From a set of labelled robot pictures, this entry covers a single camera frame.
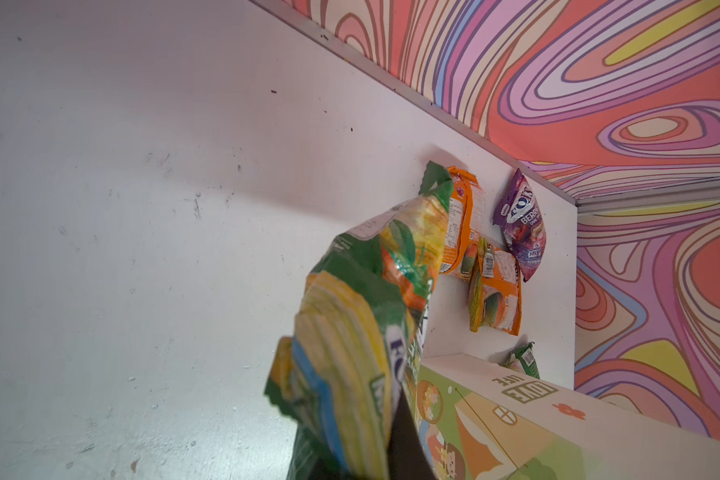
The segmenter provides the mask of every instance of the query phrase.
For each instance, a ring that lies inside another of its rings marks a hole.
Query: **barcode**
[[[494,252],[488,247],[483,258],[483,276],[485,278],[494,277]]]
[[[533,365],[534,362],[536,361],[536,360],[534,359],[534,353],[533,353],[530,349],[526,350],[526,351],[523,353],[523,355],[521,355],[520,357],[523,359],[523,361],[525,362],[525,364],[528,365],[528,366]]]

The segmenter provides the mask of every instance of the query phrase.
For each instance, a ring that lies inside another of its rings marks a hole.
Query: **green bag with barcode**
[[[536,366],[534,358],[533,342],[528,342],[523,346],[519,346],[509,354],[509,359],[504,364],[505,367],[516,372],[524,373],[532,377],[539,377],[539,368]]]

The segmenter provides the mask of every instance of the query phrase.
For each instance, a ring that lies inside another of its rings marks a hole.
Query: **candy bag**
[[[469,281],[478,257],[484,192],[478,179],[468,171],[456,167],[448,171],[454,181],[454,191],[449,201],[448,232],[440,273]]]
[[[518,259],[523,281],[528,282],[541,264],[547,234],[528,180],[517,169],[504,197],[494,210],[494,225],[499,225],[509,251]]]
[[[512,335],[520,331],[522,295],[518,262],[509,252],[480,238],[469,284],[469,329],[490,325]]]
[[[534,358],[533,346],[533,342],[528,342],[512,350],[504,366],[510,370],[515,370],[516,372],[524,373],[538,379],[539,368]]]
[[[299,422],[288,478],[328,470],[388,478],[398,402],[415,398],[426,307],[442,262],[450,173],[430,162],[419,196],[336,236],[306,281],[293,337],[265,395]]]

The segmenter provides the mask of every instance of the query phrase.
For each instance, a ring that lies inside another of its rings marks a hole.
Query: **white surface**
[[[304,278],[444,152],[490,194],[510,176],[247,2],[0,2],[0,480],[282,477],[293,425],[262,390]],[[538,197],[524,331],[565,385],[575,210]]]
[[[422,365],[585,448],[624,474],[618,478],[720,478],[720,441],[714,438],[667,425],[573,390],[560,389],[522,404],[502,393],[507,386],[493,381],[516,372],[469,355],[428,358]],[[517,375],[527,381],[535,380]],[[581,411],[585,419],[558,412],[556,405],[559,404]],[[597,474],[603,475],[609,470]],[[592,478],[611,476],[593,475]]]

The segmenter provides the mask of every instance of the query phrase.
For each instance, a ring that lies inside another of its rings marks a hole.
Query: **wall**
[[[306,274],[429,159],[512,173],[248,2],[0,2],[0,480],[282,478]],[[572,384],[576,210],[534,188],[528,326],[567,322],[538,357]]]
[[[720,178],[720,0],[284,1],[574,197]]]
[[[720,440],[720,201],[579,222],[576,390]]]

